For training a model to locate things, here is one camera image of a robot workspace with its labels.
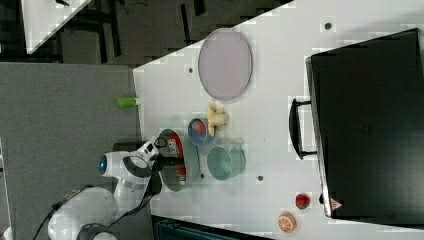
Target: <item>gray floor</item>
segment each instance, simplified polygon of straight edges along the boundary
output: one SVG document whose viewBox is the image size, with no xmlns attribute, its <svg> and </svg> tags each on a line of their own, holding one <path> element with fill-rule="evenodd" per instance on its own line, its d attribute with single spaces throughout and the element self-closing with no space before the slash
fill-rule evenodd
<svg viewBox="0 0 424 240">
<path fill-rule="evenodd" d="M 232 27 L 281 5 L 276 0 L 205 0 L 205 13 L 195 16 L 193 0 L 127 0 L 127 4 L 128 13 L 116 2 L 121 56 L 113 57 L 111 29 L 105 25 L 107 64 L 135 67 L 187 46 L 182 4 L 186 6 L 190 40 L 194 41 L 204 39 L 217 28 Z M 94 33 L 63 32 L 62 51 L 64 63 L 100 64 Z"/>
<path fill-rule="evenodd" d="M 12 230 L 14 239 L 32 239 L 51 206 L 73 189 L 113 189 L 97 166 L 114 143 L 139 139 L 136 108 L 116 105 L 117 97 L 134 95 L 134 82 L 122 66 L 2 63 L 0 71 Z M 120 240 L 153 239 L 149 206 L 112 230 Z M 37 239 L 48 239 L 46 225 Z"/>
</svg>

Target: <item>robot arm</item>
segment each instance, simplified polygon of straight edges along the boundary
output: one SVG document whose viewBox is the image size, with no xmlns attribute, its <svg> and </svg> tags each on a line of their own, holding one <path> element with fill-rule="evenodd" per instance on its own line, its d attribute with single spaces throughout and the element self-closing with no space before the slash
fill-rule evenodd
<svg viewBox="0 0 424 240">
<path fill-rule="evenodd" d="M 68 197 L 49 221 L 49 237 L 52 240 L 117 240 L 107 227 L 141 204 L 158 155 L 157 147 L 149 141 L 134 152 L 103 155 L 100 174 L 118 179 L 114 194 L 92 187 Z"/>
</svg>

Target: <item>dark floor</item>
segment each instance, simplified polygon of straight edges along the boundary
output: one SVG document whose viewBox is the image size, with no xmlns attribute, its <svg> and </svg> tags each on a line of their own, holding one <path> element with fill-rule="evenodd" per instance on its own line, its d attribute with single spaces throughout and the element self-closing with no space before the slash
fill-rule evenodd
<svg viewBox="0 0 424 240">
<path fill-rule="evenodd" d="M 108 12 L 107 0 L 102 2 L 102 10 Z M 178 49 L 202 40 L 213 30 L 221 27 L 232 27 L 264 12 L 272 10 L 289 0 L 121 0 L 115 2 L 118 21 L 119 39 L 122 54 L 114 57 L 112 33 L 110 24 L 104 25 L 107 49 L 105 64 L 128 65 L 136 67 L 152 60 L 165 56 Z M 10 61 L 22 61 L 28 57 L 20 51 L 24 48 L 24 34 L 22 20 L 16 17 L 13 4 L 8 4 L 7 11 L 10 19 L 18 19 L 15 34 L 18 34 L 18 49 L 11 52 Z M 88 8 L 95 7 L 92 1 Z M 87 31 L 61 30 L 61 47 L 56 46 L 57 40 L 46 42 L 33 58 L 42 61 L 57 55 L 63 56 L 63 63 L 71 64 L 102 64 L 100 58 L 99 37 L 97 33 Z"/>
</svg>

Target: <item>white table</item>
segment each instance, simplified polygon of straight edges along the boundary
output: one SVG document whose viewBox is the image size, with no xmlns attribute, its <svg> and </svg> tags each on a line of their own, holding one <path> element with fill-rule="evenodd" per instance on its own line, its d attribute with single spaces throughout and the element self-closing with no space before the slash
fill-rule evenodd
<svg viewBox="0 0 424 240">
<path fill-rule="evenodd" d="M 32 54 L 53 36 L 91 0 L 65 0 L 69 7 L 55 0 L 21 0 L 27 53 Z"/>
<path fill-rule="evenodd" d="M 327 22 L 332 29 L 324 29 Z M 296 0 L 234 27 L 246 36 L 252 50 L 251 83 L 240 98 L 223 103 L 231 119 L 228 128 L 218 131 L 212 144 L 199 148 L 205 178 L 178 193 L 164 186 L 151 201 L 152 214 L 272 239 L 422 239 L 424 232 L 419 230 L 325 217 L 318 202 L 316 157 L 301 161 L 288 131 L 291 100 L 309 95 L 308 56 L 417 26 L 424 28 L 420 0 Z M 201 45 L 134 70 L 137 96 L 143 101 L 139 113 L 145 138 L 164 128 L 185 128 L 213 101 L 198 77 Z M 303 109 L 305 150 L 313 150 L 310 108 Z M 247 165 L 240 176 L 219 182 L 207 170 L 206 153 L 223 142 L 243 142 Z M 264 176 L 263 182 L 257 180 L 259 175 Z M 303 211 L 294 203 L 299 192 L 309 193 L 312 199 Z M 283 211 L 295 215 L 295 232 L 279 229 L 277 219 Z"/>
</svg>

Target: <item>yellow object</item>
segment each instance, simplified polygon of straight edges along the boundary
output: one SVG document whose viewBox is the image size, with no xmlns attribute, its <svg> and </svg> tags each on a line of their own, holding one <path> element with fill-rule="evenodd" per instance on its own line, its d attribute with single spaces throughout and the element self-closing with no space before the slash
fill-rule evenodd
<svg viewBox="0 0 424 240">
<path fill-rule="evenodd" d="M 227 127 L 228 114 L 225 113 L 224 108 L 217 109 L 212 103 L 208 103 L 206 118 L 209 122 L 208 130 L 211 136 L 215 136 L 215 127 L 220 129 Z"/>
</svg>

